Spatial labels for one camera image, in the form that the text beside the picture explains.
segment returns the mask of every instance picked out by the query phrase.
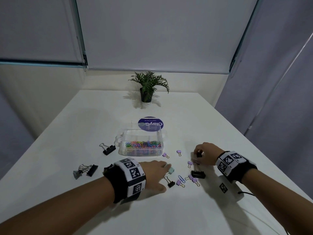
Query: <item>roller blind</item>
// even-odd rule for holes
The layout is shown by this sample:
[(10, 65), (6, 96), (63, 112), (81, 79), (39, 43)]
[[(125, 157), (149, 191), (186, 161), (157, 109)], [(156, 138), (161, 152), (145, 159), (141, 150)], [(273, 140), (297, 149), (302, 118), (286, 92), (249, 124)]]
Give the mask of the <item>roller blind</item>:
[(72, 2), (0, 0), (0, 59), (81, 63)]
[(228, 73), (257, 0), (76, 0), (90, 69)]

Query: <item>wristband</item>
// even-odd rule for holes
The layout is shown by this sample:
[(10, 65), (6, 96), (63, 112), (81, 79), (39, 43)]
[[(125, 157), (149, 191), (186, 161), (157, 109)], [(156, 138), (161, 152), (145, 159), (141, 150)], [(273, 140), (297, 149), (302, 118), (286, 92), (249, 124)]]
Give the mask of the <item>wristband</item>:
[(104, 176), (113, 186), (114, 203), (123, 199), (121, 204), (136, 200), (146, 185), (146, 175), (140, 164), (133, 158), (115, 162), (113, 167), (104, 172)]
[(236, 180), (240, 183), (248, 170), (258, 169), (255, 163), (235, 151), (222, 153), (217, 159), (216, 165), (230, 182)]

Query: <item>hand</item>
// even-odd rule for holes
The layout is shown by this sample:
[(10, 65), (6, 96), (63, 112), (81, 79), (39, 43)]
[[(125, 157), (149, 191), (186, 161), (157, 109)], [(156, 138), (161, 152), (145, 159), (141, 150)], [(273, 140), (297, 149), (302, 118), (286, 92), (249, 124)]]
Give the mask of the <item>hand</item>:
[(166, 187), (159, 183), (171, 167), (171, 164), (166, 165), (166, 162), (152, 161), (139, 163), (146, 174), (146, 189), (152, 189), (164, 193)]
[(204, 156), (196, 160), (203, 165), (215, 165), (217, 158), (221, 153), (225, 152), (213, 143), (204, 142), (196, 146), (194, 154), (197, 152), (204, 152)]

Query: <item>purple oval sticker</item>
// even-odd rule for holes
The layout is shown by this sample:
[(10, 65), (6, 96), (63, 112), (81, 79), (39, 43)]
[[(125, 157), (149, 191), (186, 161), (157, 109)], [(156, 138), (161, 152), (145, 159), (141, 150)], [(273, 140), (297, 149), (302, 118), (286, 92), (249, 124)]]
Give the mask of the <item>purple oval sticker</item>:
[(152, 117), (152, 116), (144, 117), (140, 119), (138, 121), (138, 125), (142, 130), (149, 131), (149, 132), (158, 131), (160, 130), (160, 127), (162, 129), (164, 126), (162, 120)]

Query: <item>potted plant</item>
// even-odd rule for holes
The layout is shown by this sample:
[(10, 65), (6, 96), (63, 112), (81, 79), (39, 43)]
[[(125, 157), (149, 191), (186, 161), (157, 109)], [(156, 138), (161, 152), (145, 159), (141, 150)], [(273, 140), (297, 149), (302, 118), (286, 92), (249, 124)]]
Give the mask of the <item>potted plant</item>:
[(155, 86), (163, 86), (166, 88), (167, 93), (170, 92), (170, 88), (168, 87), (168, 82), (165, 78), (160, 76), (156, 76), (153, 72), (145, 72), (145, 73), (136, 73), (132, 76), (135, 78), (129, 79), (129, 81), (135, 81), (142, 85), (140, 88), (140, 95), (142, 102), (151, 102), (152, 95), (156, 88)]

